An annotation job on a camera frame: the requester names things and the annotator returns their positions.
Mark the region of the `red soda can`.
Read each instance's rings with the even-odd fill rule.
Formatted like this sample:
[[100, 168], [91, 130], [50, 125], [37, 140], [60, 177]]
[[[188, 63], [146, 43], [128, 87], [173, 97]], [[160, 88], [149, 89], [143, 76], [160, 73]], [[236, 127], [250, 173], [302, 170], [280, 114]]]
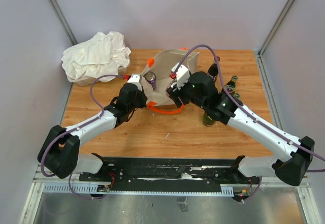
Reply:
[[177, 83], [175, 81], [170, 82], [166, 87], [166, 96], [168, 98], [172, 98], [173, 96], [173, 90], [177, 86]]

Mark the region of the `purple soda can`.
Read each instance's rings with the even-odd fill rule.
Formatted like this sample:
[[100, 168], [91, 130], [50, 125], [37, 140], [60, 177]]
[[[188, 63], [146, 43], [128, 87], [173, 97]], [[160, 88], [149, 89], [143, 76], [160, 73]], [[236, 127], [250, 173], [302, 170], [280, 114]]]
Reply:
[[152, 86], [152, 89], [156, 90], [156, 75], [153, 72], [148, 72], [144, 75], [144, 78]]

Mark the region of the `glass cola bottle red cap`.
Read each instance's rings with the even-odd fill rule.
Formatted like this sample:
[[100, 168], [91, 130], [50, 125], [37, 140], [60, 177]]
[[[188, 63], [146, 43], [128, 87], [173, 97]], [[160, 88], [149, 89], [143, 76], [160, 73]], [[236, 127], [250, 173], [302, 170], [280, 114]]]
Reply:
[[217, 81], [218, 75], [219, 75], [219, 70], [218, 70], [218, 62], [220, 62], [220, 57], [218, 56], [217, 59], [214, 59], [213, 64], [210, 66], [208, 69], [207, 75], [210, 76], [214, 82]]

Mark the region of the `green glass bottle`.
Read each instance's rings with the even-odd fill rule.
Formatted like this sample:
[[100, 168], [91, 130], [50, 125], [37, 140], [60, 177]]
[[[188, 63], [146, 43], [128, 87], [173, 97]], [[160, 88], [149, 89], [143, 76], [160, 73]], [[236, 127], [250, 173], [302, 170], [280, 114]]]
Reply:
[[209, 117], [206, 113], [204, 113], [202, 118], [202, 123], [204, 126], [211, 127], [215, 124], [215, 120]]
[[230, 94], [233, 94], [236, 91], [236, 82], [238, 80], [238, 76], [233, 75], [231, 80], [225, 85], [226, 91]]
[[234, 98], [240, 99], [240, 95], [238, 93], [233, 94]]

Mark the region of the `white canvas tote bag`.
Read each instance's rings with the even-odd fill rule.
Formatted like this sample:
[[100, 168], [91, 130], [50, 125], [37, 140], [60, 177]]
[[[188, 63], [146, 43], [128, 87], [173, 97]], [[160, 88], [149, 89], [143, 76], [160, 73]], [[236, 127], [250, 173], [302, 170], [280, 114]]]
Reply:
[[[175, 81], [170, 77], [172, 67], [176, 63], [179, 63], [186, 53], [186, 50], [167, 49], [161, 51], [153, 59], [148, 61], [145, 69], [141, 73], [141, 84], [143, 91], [148, 98], [147, 104], [150, 101], [156, 102], [156, 106], [174, 104], [174, 102], [166, 96], [166, 87], [170, 82]], [[189, 69], [190, 75], [196, 72], [198, 58], [199, 53], [191, 52], [182, 63], [182, 65]], [[144, 78], [144, 75], [148, 72], [153, 72], [157, 77], [156, 90], [153, 90], [152, 86]]]

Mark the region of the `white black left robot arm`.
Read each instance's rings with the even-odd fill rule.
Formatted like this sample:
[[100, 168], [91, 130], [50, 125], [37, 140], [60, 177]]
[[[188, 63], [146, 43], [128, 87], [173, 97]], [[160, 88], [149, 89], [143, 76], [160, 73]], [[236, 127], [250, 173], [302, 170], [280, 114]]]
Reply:
[[38, 154], [45, 177], [64, 179], [74, 172], [91, 173], [97, 181], [109, 175], [104, 160], [96, 154], [82, 155], [80, 147], [100, 135], [128, 122], [138, 108], [146, 106], [147, 97], [139, 82], [128, 82], [119, 95], [95, 116], [73, 126], [51, 128]]

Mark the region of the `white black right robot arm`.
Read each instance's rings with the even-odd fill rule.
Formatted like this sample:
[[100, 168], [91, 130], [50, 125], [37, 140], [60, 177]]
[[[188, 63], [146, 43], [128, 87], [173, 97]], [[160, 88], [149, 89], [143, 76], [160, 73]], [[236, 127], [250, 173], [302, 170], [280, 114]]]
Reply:
[[177, 107], [192, 103], [212, 119], [238, 129], [267, 147], [272, 156], [236, 158], [230, 170], [231, 180], [242, 183], [248, 177], [277, 177], [282, 182], [299, 186], [312, 162], [314, 141], [298, 138], [254, 114], [240, 100], [218, 92], [213, 79], [204, 72], [185, 73], [166, 89]]

